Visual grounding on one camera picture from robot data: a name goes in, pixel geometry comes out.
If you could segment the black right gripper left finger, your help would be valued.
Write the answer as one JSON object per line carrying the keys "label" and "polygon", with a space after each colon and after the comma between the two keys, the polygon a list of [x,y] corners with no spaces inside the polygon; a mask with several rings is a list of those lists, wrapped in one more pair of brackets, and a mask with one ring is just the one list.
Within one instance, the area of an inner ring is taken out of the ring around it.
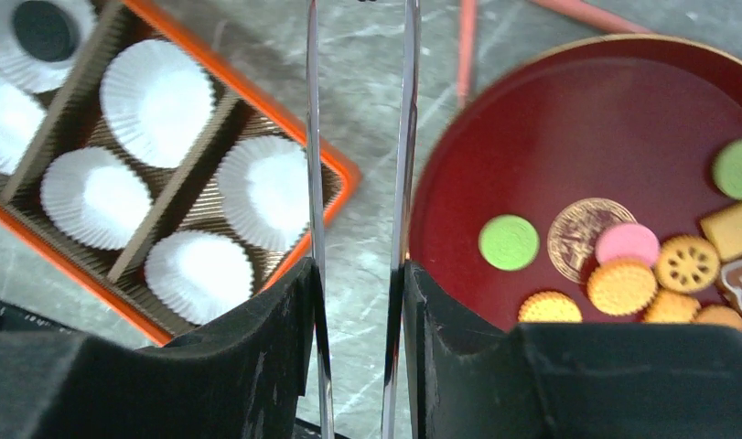
{"label": "black right gripper left finger", "polygon": [[39,325],[0,303],[0,438],[290,438],[317,269],[161,348]]}

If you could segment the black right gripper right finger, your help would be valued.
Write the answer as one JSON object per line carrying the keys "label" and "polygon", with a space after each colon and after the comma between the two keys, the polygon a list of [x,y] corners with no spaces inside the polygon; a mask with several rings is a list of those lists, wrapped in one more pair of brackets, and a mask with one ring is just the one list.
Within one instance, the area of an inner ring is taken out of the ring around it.
{"label": "black right gripper right finger", "polygon": [[502,331],[414,262],[393,277],[416,438],[742,438],[742,333],[711,325]]}

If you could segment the silver metal tongs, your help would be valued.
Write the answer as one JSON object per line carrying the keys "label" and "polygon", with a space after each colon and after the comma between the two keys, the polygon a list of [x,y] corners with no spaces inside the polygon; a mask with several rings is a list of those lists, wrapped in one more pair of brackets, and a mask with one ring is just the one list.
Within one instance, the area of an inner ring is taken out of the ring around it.
{"label": "silver metal tongs", "polygon": [[[317,342],[320,436],[335,436],[333,385],[325,306],[326,245],[319,130],[317,2],[306,3],[306,164],[309,195],[309,234],[312,269],[309,295],[313,305]],[[418,116],[421,3],[404,2],[402,102],[396,149],[393,234],[386,322],[385,361],[382,392],[381,437],[395,434],[395,407],[404,297],[404,266],[411,218],[414,151]]]}

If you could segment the black round cookie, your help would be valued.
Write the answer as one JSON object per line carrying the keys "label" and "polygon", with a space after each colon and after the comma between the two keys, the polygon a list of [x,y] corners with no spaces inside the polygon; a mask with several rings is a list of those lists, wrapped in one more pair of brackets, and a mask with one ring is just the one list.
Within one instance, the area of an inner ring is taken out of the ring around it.
{"label": "black round cookie", "polygon": [[22,2],[11,15],[11,25],[20,47],[40,61],[68,60],[80,44],[75,20],[50,1]]}

